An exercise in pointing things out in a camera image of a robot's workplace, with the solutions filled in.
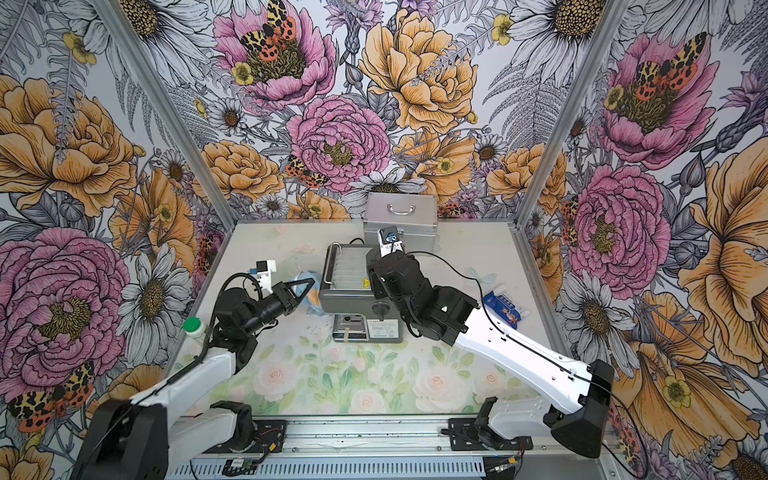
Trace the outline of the grey coffee machine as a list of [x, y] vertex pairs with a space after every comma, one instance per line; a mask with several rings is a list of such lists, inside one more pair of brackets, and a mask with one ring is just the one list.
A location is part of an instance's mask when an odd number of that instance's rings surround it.
[[375, 297], [367, 270], [368, 244], [332, 243], [319, 287], [322, 310], [333, 317], [338, 343], [400, 343], [402, 321], [387, 299]]

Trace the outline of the blue patterned cloth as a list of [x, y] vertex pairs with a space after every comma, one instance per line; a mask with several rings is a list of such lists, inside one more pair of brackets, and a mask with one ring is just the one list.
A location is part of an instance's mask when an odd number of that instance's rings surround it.
[[319, 299], [319, 287], [321, 285], [321, 274], [311, 270], [302, 271], [296, 276], [296, 279], [307, 278], [307, 277], [312, 277], [315, 280], [315, 285], [313, 287], [313, 292], [311, 294], [311, 300], [314, 307], [312, 309], [307, 309], [307, 314], [310, 316], [322, 317], [325, 315], [325, 311], [323, 310], [320, 303], [320, 299]]

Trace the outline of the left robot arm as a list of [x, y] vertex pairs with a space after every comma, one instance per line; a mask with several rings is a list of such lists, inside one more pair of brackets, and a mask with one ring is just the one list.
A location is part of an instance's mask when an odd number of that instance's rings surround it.
[[75, 479], [163, 479], [180, 464], [216, 446], [247, 448], [256, 438], [249, 406], [224, 402], [183, 416], [201, 397], [251, 360], [257, 337], [304, 301], [311, 278], [278, 282], [250, 296], [224, 284], [214, 303], [198, 356], [173, 376], [93, 414], [72, 470]]

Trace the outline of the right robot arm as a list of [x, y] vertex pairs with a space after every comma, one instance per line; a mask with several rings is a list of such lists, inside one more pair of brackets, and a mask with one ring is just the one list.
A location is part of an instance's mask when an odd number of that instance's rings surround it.
[[366, 257], [374, 296], [393, 305], [422, 337], [485, 357], [548, 399], [551, 436], [586, 458], [601, 454], [614, 368], [563, 356], [490, 316], [485, 305], [451, 286], [432, 285], [412, 255]]

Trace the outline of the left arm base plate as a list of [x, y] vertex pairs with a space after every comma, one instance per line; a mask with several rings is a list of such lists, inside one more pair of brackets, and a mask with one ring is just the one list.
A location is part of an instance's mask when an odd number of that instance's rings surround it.
[[205, 454], [280, 453], [286, 438], [287, 421], [279, 419], [255, 419], [253, 432], [244, 440], [235, 438], [207, 449]]

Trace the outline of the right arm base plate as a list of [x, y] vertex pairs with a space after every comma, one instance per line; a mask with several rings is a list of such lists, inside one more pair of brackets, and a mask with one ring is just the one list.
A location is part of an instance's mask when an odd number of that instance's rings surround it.
[[449, 439], [452, 451], [528, 451], [533, 448], [530, 436], [503, 438], [481, 419], [450, 418], [440, 434]]

